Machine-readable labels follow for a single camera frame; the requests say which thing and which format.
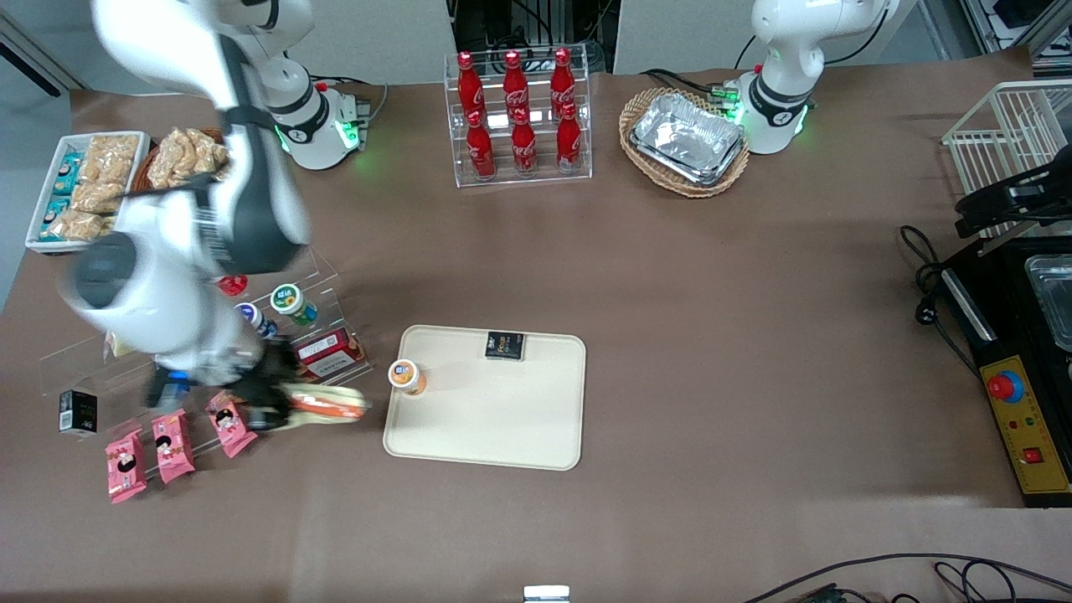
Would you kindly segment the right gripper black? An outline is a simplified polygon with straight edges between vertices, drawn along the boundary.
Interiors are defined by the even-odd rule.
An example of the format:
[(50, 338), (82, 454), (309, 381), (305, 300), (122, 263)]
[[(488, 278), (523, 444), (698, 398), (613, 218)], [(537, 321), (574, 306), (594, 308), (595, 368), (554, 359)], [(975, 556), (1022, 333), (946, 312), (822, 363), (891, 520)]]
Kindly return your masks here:
[(250, 430), (267, 432), (291, 423), (291, 401), (299, 389), (298, 361), (291, 341), (267, 339), (260, 361), (237, 381), (237, 397), (250, 407)]

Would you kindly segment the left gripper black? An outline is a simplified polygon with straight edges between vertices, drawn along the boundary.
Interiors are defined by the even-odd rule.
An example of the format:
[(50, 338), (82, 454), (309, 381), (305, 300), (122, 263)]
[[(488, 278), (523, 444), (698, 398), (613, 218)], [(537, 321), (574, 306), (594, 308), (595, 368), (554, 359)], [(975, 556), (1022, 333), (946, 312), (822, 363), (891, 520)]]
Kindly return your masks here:
[(1010, 229), (1010, 221), (1053, 223), (1069, 220), (1069, 159), (1042, 165), (988, 183), (961, 198), (955, 222), (961, 238), (996, 238)]

